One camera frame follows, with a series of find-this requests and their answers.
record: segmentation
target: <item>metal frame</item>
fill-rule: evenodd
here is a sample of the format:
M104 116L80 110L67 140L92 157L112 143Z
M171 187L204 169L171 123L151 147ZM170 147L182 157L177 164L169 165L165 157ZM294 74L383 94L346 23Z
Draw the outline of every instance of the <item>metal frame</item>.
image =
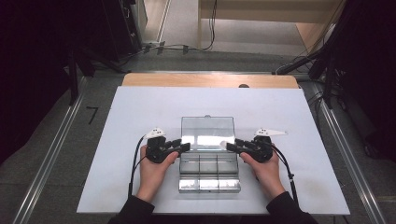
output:
M313 89L314 92L321 91L321 87L318 85L314 85ZM326 104L321 103L320 106L324 117L330 126L330 130L332 131L332 135L334 136L337 146L340 149L341 155L346 164L346 168L348 169L355 187L361 196L361 201L366 208L367 215L374 224L387 223L370 188L370 185L368 184L364 173L362 172L358 162L355 159L355 156L353 155L353 152L341 129L341 126L338 123L336 116L334 115L333 111L326 106Z
M50 176L50 171L52 170L52 167L56 162L56 158L61 151L64 139L66 138L70 126L76 117L79 106L81 105L82 99L84 97L86 86L87 78L82 77L81 81L79 82L80 95L78 96L74 105L69 106L66 115L64 116L64 120L62 121L62 124L49 147L49 151L41 163L37 174L35 175L35 179L23 197L21 207L12 222L13 224L27 223L30 215L32 215L35 204L37 203L38 198L40 197L40 194L46 185L47 179Z

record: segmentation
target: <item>plastic compartment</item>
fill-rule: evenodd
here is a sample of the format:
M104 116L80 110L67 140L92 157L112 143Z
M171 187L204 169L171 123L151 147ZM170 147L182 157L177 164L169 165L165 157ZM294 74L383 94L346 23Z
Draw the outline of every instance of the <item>plastic compartment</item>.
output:
M191 150L180 156L179 191L239 192L236 154L220 146L234 142L233 118L182 118L181 130L182 143L191 143Z

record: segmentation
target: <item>person's right hand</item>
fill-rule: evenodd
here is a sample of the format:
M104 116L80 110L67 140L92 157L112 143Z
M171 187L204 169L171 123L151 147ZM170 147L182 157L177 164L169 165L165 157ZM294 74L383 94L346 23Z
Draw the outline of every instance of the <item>person's right hand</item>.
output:
M259 163L247 153L242 152L241 158L253 168L254 175L259 179L263 193L272 201L276 196L285 192L279 177L279 157L273 153L272 158Z

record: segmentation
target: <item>black controller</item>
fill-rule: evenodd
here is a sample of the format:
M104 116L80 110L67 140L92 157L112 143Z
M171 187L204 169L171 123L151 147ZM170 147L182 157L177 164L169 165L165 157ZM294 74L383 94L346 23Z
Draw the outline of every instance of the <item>black controller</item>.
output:
M235 138L235 144L227 143L227 150L241 154L246 152L257 162L265 162L273 155L271 138L269 136L256 136L252 141Z
M190 143L181 145L181 139L166 142L163 136L149 138L146 157L152 162L162 163L172 152L176 151L180 155L182 152L189 151L190 147Z

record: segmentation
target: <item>white table surface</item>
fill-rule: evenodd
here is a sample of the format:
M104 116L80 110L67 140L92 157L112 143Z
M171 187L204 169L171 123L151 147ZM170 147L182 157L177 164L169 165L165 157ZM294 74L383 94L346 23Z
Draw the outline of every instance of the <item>white table surface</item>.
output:
M349 210L320 141L304 93L294 89L119 87L107 117L81 199L79 213L118 213L140 137L160 127L168 140L181 136L182 117L233 117L235 136L251 140L260 128L286 131L272 141L289 162L302 210L347 215ZM156 214L268 214L269 203L250 167L239 160L239 193L178 193L179 161L171 165L153 201ZM285 166L281 181L291 192ZM139 170L134 177L138 189Z

